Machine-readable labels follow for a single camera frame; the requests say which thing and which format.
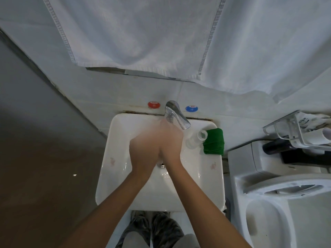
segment white toilet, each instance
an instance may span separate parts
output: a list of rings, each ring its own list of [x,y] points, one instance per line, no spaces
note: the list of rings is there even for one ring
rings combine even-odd
[[[228,153],[234,221],[253,248],[296,248],[288,200],[331,190],[325,168],[284,164],[255,141]]]

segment hand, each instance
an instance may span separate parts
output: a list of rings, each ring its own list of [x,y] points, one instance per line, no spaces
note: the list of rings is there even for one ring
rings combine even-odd
[[[180,164],[180,152],[182,150],[183,132],[176,125],[163,119],[160,127],[160,151],[166,167]]]
[[[132,174],[145,184],[160,153],[159,125],[133,138],[129,146]]]

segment blue sticker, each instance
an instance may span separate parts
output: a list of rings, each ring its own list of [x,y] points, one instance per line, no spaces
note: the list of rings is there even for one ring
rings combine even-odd
[[[185,108],[187,112],[196,112],[198,110],[198,107],[195,105],[190,105]]]

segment person's right arm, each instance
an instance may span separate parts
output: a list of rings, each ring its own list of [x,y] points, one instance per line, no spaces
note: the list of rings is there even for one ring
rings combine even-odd
[[[201,248],[251,248],[183,167],[180,161],[182,131],[167,122],[163,122],[163,130],[163,162]]]

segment forearm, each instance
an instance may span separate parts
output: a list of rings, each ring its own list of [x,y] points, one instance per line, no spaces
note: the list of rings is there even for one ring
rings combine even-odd
[[[60,247],[105,248],[118,222],[144,184],[145,181],[130,173]]]
[[[181,163],[167,166],[167,170],[201,248],[250,248],[250,245],[205,195]]]

